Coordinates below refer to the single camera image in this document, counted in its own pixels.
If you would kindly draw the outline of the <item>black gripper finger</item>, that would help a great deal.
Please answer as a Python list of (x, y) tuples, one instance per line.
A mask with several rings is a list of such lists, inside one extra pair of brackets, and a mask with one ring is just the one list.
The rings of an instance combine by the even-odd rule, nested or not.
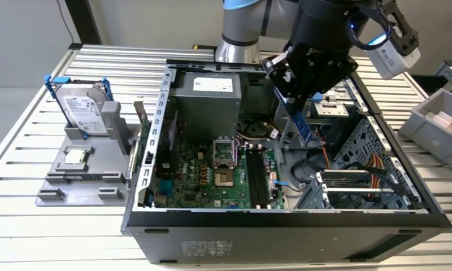
[(295, 74), (288, 63), (288, 52), (283, 52), (278, 56), (271, 56), (263, 60), (263, 68), (268, 77), (286, 98), (295, 97)]
[(350, 51), (327, 52), (312, 47), (295, 47), (291, 51), (291, 69), (300, 102), (304, 103), (316, 93), (326, 93), (356, 68)]

